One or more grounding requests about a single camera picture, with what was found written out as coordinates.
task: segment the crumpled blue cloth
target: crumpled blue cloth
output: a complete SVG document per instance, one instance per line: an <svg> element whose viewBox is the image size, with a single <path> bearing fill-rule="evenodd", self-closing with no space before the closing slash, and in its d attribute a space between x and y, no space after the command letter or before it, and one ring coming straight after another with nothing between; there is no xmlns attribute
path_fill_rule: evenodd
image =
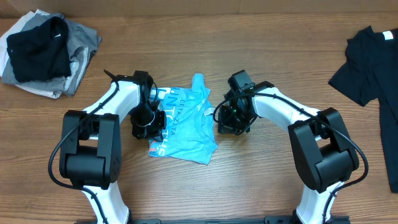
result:
<svg viewBox="0 0 398 224"><path fill-rule="evenodd" d="M200 73L193 76L191 88L158 88L157 98L166 112L167 125L162 131L163 142L150 141L150 156L209 164L218 147L213 133L209 94ZM151 98L154 97L155 91L152 90Z"/></svg>

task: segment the black garment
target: black garment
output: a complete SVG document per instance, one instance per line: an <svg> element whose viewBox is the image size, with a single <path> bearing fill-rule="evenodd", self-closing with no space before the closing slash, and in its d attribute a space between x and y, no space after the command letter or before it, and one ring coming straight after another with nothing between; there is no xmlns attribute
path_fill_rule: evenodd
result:
<svg viewBox="0 0 398 224"><path fill-rule="evenodd" d="M7 51L19 82L70 76L68 25L58 17L7 38Z"/></svg>
<svg viewBox="0 0 398 224"><path fill-rule="evenodd" d="M398 193L398 29L391 32L394 38L386 40L369 26L347 40L347 62L329 84L361 106L379 99L387 174Z"/></svg>

